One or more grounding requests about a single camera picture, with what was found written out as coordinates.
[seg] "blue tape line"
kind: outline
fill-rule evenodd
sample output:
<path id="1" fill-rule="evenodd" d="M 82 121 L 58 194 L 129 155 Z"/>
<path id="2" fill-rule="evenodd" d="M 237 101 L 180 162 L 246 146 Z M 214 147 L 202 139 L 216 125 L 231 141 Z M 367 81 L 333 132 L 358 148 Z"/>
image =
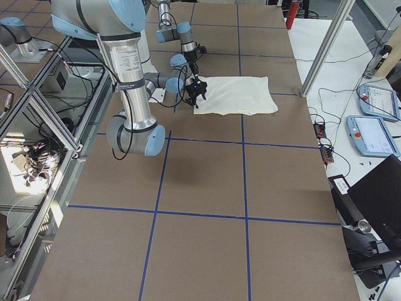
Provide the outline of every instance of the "blue tape line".
<path id="1" fill-rule="evenodd" d="M 191 25 L 192 25 L 192 18 L 194 17 L 194 11 L 195 11 L 195 3 L 194 3 L 194 5 L 192 6 L 192 12 L 191 12 L 191 14 L 190 14 L 189 24 L 191 24 Z"/>
<path id="2" fill-rule="evenodd" d="M 245 219 L 243 216 L 206 214 L 206 213 L 191 213 L 191 212 L 175 212 L 175 211 L 158 211 L 158 214 L 180 215 L 180 216 L 197 216 L 201 218 L 225 218 L 225 219 Z"/>
<path id="3" fill-rule="evenodd" d="M 135 208 L 124 208 L 124 207 L 106 207 L 106 206 L 91 206 L 91 205 L 77 205 L 70 204 L 69 208 L 76 209 L 91 209 L 91 210 L 106 210 L 106 211 L 126 211 L 126 212 L 137 212 L 137 213 L 152 213 L 152 214 L 164 214 L 164 215 L 179 215 L 179 216 L 198 216 L 201 218 L 222 218 L 222 219 L 241 219 L 245 220 L 245 216 L 233 216 L 233 215 L 220 215 L 220 214 L 207 214 L 207 213 L 191 213 L 191 212 L 178 212 L 178 211 L 155 211 L 150 209 L 135 209 Z M 247 218 L 249 221 L 266 221 L 273 223 L 289 223 L 289 224 L 317 224 L 322 226 L 341 226 L 340 223 L 332 223 L 329 221 L 302 221 L 298 219 L 280 219 L 280 218 L 258 218 L 250 217 Z"/>
<path id="4" fill-rule="evenodd" d="M 237 5 L 237 34 L 238 34 L 238 70 L 239 70 L 239 76 L 242 76 L 241 72 L 241 44 L 239 42 L 239 8 Z"/>
<path id="5" fill-rule="evenodd" d="M 7 11 L 7 13 L 19 13 L 19 14 L 21 14 L 21 13 L 27 13 L 27 12 L 26 11 Z M 47 14 L 47 15 L 49 15 L 49 13 L 46 13 L 44 11 L 28 11 L 28 13 L 30 13 L 30 14 Z"/>
<path id="6" fill-rule="evenodd" d="M 105 206 L 88 206 L 88 205 L 68 205 L 69 208 L 79 208 L 79 209 L 97 209 L 97 210 L 109 210 L 109 211 L 129 211 L 129 212 L 139 212 L 139 213 L 154 213 L 154 210 L 147 209 L 135 209 L 135 208 L 118 208 L 118 207 L 105 207 Z"/>
<path id="7" fill-rule="evenodd" d="M 246 185 L 246 156 L 245 156 L 245 133 L 244 133 L 244 116 L 241 114 L 241 135 L 242 135 L 242 173 L 244 175 L 244 207 L 245 207 L 245 236 L 246 236 L 246 268 L 248 282 L 248 301 L 252 300 L 251 286 L 251 260 L 249 254 L 249 223 L 248 223 L 248 198 Z"/>
<path id="8" fill-rule="evenodd" d="M 190 139 L 190 138 L 171 138 L 171 140 L 191 141 L 191 142 L 208 142 L 208 143 L 223 143 L 223 144 L 242 144 L 242 142 L 235 142 L 235 141 L 197 140 L 197 139 Z"/>
<path id="9" fill-rule="evenodd" d="M 279 219 L 279 218 L 248 218 L 250 221 L 271 221 L 275 223 L 291 223 L 291 224 L 318 224 L 321 226 L 341 226 L 340 223 L 332 223 L 329 221 L 300 221 L 296 219 Z"/>
<path id="10" fill-rule="evenodd" d="M 240 26 L 241 28 L 264 28 L 264 29 L 287 29 L 285 27 L 271 27 L 271 26 Z"/>
<path id="11" fill-rule="evenodd" d="M 180 91 L 178 91 L 178 93 L 175 94 L 175 103 L 177 103 L 177 99 L 178 99 L 179 93 L 180 93 Z M 173 108 L 173 113 L 174 113 L 174 115 L 175 115 L 175 111 L 177 111 L 177 106 L 174 106 L 174 108 Z"/>
<path id="12" fill-rule="evenodd" d="M 47 25 L 50 23 L 51 19 L 49 21 L 47 21 L 47 23 L 42 27 L 41 30 L 39 30 L 37 36 L 42 32 L 42 30 L 44 30 L 45 28 L 48 28 Z"/>
<path id="13" fill-rule="evenodd" d="M 193 24 L 196 26 L 237 27 L 237 25 Z"/>
<path id="14" fill-rule="evenodd" d="M 38 1 L 38 3 L 30 11 L 28 11 L 26 16 L 23 17 L 21 20 L 24 20 L 26 17 L 28 17 L 35 10 L 35 8 L 37 8 L 39 6 L 39 4 L 40 4 L 40 1 Z"/>
<path id="15" fill-rule="evenodd" d="M 158 208 L 159 208 L 160 195 L 161 195 L 161 193 L 162 193 L 164 172 L 165 172 L 165 167 L 166 167 L 166 164 L 167 164 L 167 156 L 169 155 L 170 138 L 171 138 L 171 131 L 170 131 L 170 133 L 169 133 L 169 139 L 168 139 L 168 141 L 167 141 L 167 147 L 166 147 L 166 149 L 165 149 L 164 162 L 163 162 L 163 169 L 162 169 L 162 174 L 161 174 L 161 176 L 160 176 L 159 191 L 157 192 L 157 199 L 156 199 L 156 205 L 155 205 L 155 212 L 154 212 L 154 215 L 153 215 L 152 229 L 150 230 L 150 237 L 149 237 L 149 243 L 148 243 L 148 250 L 147 250 L 147 252 L 146 252 L 145 266 L 143 267 L 142 282 L 141 282 L 141 284 L 140 284 L 140 291 L 139 291 L 138 301 L 141 301 L 141 300 L 142 300 L 143 288 L 144 288 L 144 286 L 145 286 L 145 279 L 146 279 L 146 272 L 147 272 L 148 263 L 149 263 L 150 249 L 152 248 L 152 240 L 153 240 L 153 235 L 154 235 L 155 225 L 156 225 L 157 210 L 158 210 Z"/>
<path id="16" fill-rule="evenodd" d="M 2 78 L 3 77 L 3 75 L 4 74 L 6 74 L 6 72 L 7 72 L 7 70 L 6 71 L 4 71 L 1 75 L 0 75 L 0 78 Z"/>
<path id="17" fill-rule="evenodd" d="M 303 146 L 303 145 L 269 144 L 269 143 L 254 143 L 254 142 L 245 142 L 245 144 L 256 145 L 256 146 L 289 147 L 293 149 L 319 149 L 319 147 L 317 146 Z"/>
<path id="18" fill-rule="evenodd" d="M 106 135 L 106 133 L 98 132 L 98 135 Z M 166 140 L 175 141 L 189 141 L 189 142 L 205 142 L 205 143 L 222 143 L 222 144 L 244 144 L 255 146 L 271 146 L 271 147 L 288 147 L 292 149 L 319 149 L 317 146 L 304 146 L 304 145 L 286 145 L 286 144 L 272 144 L 272 143 L 257 143 L 257 142 L 236 142 L 236 141 L 223 141 L 223 140 L 199 140 L 191 138 L 168 138 Z"/>
<path id="19" fill-rule="evenodd" d="M 293 56 L 281 56 L 281 55 L 260 55 L 261 58 L 295 58 Z"/>
<path id="20" fill-rule="evenodd" d="M 270 95 L 298 96 L 295 93 L 272 93 L 272 92 L 270 92 Z"/>
<path id="21" fill-rule="evenodd" d="M 15 3 L 17 2 L 17 0 L 15 0 L 13 3 L 11 3 L 9 6 L 7 6 L 4 11 L 2 11 L 0 14 L 5 13 L 6 11 L 8 11 L 8 9 L 13 6 Z"/>

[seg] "sticker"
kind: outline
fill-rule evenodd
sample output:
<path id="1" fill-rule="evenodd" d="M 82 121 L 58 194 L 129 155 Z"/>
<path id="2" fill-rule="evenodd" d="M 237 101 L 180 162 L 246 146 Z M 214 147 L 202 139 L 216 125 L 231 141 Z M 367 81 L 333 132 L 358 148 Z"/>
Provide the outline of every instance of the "sticker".
<path id="1" fill-rule="evenodd" d="M 138 49 L 110 52 L 117 73 L 130 73 L 140 69 Z"/>
<path id="2" fill-rule="evenodd" d="M 348 185 L 344 181 L 343 178 L 338 178 L 334 179 L 334 183 L 336 184 L 338 190 L 341 192 L 341 194 L 347 194 L 348 193 Z"/>

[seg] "brown table surface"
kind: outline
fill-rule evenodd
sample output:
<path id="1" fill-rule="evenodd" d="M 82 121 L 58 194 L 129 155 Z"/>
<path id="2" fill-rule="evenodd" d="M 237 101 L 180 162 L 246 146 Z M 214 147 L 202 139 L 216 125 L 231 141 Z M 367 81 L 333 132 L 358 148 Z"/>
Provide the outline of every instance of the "brown table surface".
<path id="1" fill-rule="evenodd" d="M 120 162 L 104 134 L 116 95 L 31 300 L 358 300 L 280 8 L 171 12 L 208 48 L 202 76 L 268 76 L 279 111 L 151 104 L 163 151 Z M 152 63 L 168 71 L 179 42 L 156 42 L 155 10 L 147 21 Z"/>

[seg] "white towel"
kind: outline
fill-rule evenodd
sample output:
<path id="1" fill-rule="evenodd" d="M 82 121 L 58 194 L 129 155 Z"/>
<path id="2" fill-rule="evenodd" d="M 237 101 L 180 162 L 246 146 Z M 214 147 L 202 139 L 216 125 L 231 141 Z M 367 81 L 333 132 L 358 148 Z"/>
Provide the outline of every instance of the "white towel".
<path id="1" fill-rule="evenodd" d="M 206 100 L 198 96 L 194 114 L 270 114 L 278 111 L 267 77 L 199 77 L 207 83 Z"/>

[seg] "black monitor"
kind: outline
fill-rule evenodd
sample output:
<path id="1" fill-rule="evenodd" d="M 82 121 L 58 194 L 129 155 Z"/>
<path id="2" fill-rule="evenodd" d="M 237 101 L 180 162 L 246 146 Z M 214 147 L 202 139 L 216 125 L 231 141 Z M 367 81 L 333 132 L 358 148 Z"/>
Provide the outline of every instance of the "black monitor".
<path id="1" fill-rule="evenodd" d="M 348 193 L 390 250 L 401 250 L 401 162 L 388 156 Z"/>

